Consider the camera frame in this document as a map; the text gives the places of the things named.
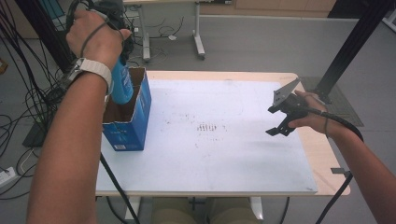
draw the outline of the cardboard box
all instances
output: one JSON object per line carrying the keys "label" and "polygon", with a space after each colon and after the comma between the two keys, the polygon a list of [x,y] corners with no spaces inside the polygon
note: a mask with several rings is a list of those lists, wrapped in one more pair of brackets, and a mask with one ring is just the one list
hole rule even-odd
{"label": "cardboard box", "polygon": [[138,151],[145,147],[151,94],[145,68],[131,68],[134,95],[125,105],[111,99],[103,116],[103,133],[116,151]]}

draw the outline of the blue bottle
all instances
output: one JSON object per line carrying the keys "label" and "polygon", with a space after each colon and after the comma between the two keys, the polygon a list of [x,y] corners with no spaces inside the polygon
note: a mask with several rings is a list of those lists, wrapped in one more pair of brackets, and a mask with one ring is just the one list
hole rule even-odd
{"label": "blue bottle", "polygon": [[131,76],[127,65],[122,64],[121,59],[117,60],[116,66],[111,71],[113,78],[113,92],[111,98],[114,103],[118,105],[125,105],[128,103],[134,94]]}

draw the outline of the gray floor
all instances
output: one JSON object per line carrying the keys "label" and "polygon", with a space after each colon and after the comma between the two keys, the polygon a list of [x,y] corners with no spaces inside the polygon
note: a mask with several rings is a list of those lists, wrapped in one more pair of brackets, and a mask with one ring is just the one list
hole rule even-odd
{"label": "gray floor", "polygon": [[[167,20],[177,28],[179,20]],[[301,77],[321,77],[341,48],[356,21],[302,20],[259,17],[202,17],[201,36],[205,46],[205,60],[196,56],[191,37],[193,19],[185,18],[176,34],[177,40],[151,39],[152,54],[156,55],[148,70],[193,70],[193,71],[243,71],[243,72],[292,72]],[[32,41],[35,48],[38,44]],[[1,57],[9,60],[5,48],[0,45]],[[364,127],[360,130],[367,145],[396,173],[396,34],[383,23],[361,49],[358,56],[337,82],[341,91],[356,110]],[[141,60],[134,58],[140,65]],[[24,90],[13,64],[7,73],[0,76],[0,114],[16,118],[25,91],[15,94],[15,89]],[[7,154],[0,159],[1,166],[15,166],[17,159],[26,150],[21,141],[31,124],[27,119],[18,125]],[[331,142],[340,164],[346,167],[339,151]],[[24,164],[29,167],[34,160]],[[22,180],[10,193],[11,197],[29,189],[29,180]],[[323,223],[375,223],[355,181],[350,195],[341,197]],[[314,223],[330,197],[292,197],[285,223]],[[264,223],[278,223],[286,198],[262,198]],[[125,207],[114,199],[119,213]],[[0,201],[1,223],[23,223],[26,215],[27,197]],[[112,215],[103,198],[98,200],[100,223],[119,223]],[[149,222],[150,198],[145,198],[139,216],[142,223]],[[197,214],[203,208],[198,206]]]}

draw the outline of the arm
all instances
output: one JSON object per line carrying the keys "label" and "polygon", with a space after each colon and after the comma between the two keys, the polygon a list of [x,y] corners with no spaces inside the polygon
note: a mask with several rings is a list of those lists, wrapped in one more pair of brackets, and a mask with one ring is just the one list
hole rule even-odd
{"label": "arm", "polygon": [[[311,107],[324,110],[312,93],[296,91]],[[310,126],[325,133],[325,118],[309,114],[303,119],[291,121],[289,126],[297,128]],[[327,133],[341,151],[346,164],[355,176],[361,194],[378,223],[396,223],[396,177],[378,159],[359,137],[340,123],[329,120]]]}
{"label": "arm", "polygon": [[[103,20],[77,11],[66,39],[79,53],[83,41]],[[129,31],[122,30],[123,37]],[[121,36],[105,26],[88,42],[84,57],[110,70],[121,52]],[[35,170],[28,204],[28,223],[94,223],[95,185],[99,166],[106,82],[82,74],[67,91],[46,137]]]}

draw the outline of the electrical outlet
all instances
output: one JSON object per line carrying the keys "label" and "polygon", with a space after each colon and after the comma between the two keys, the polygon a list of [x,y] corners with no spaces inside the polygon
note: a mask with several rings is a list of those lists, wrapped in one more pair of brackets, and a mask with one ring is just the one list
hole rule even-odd
{"label": "electrical outlet", "polygon": [[6,171],[0,173],[0,188],[18,178],[18,176],[15,174],[14,168],[9,167],[7,171],[8,173]]}

